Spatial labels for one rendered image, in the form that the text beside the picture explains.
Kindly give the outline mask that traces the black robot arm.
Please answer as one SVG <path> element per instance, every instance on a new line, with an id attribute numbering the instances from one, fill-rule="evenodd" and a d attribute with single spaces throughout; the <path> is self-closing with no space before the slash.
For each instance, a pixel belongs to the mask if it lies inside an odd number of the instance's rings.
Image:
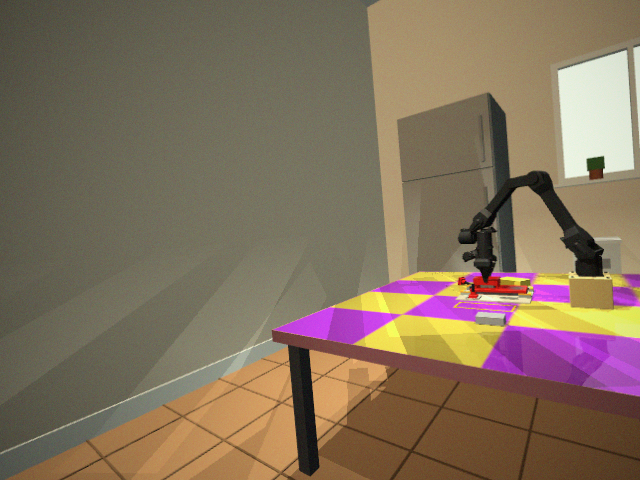
<path id="1" fill-rule="evenodd" d="M 564 232 L 561 241 L 566 249 L 574 252 L 578 261 L 576 274 L 579 277 L 604 277 L 602 269 L 602 257 L 604 249 L 597 245 L 594 239 L 577 224 L 570 212 L 553 188 L 553 182 L 546 171 L 530 171 L 526 175 L 508 178 L 497 192 L 489 205 L 480 211 L 474 218 L 469 229 L 461 229 L 458 240 L 461 244 L 492 244 L 492 233 L 498 232 L 490 227 L 500 207 L 517 187 L 528 186 L 537 193 Z M 489 229 L 484 229 L 489 227 Z M 481 230 L 477 232 L 477 230 Z"/>

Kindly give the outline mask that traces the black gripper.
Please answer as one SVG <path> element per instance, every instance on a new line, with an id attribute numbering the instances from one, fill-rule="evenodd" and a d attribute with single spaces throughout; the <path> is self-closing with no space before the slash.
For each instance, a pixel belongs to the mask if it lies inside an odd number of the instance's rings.
<path id="1" fill-rule="evenodd" d="M 474 261 L 474 266 L 481 271 L 484 283 L 487 283 L 496 266 L 497 256 L 493 255 L 493 243 L 477 244 L 477 246 L 479 259 Z"/>

